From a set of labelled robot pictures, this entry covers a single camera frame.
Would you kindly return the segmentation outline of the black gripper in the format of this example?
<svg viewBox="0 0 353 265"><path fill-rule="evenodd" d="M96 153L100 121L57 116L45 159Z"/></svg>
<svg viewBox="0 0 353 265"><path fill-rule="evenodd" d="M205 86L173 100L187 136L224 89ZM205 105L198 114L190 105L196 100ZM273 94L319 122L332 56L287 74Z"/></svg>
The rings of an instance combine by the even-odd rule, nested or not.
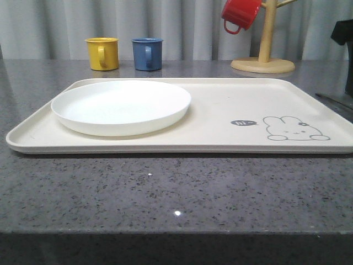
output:
<svg viewBox="0 0 353 265"><path fill-rule="evenodd" d="M347 45L348 49L348 71L345 92L352 95L352 19L336 22L331 38L339 45Z"/></svg>

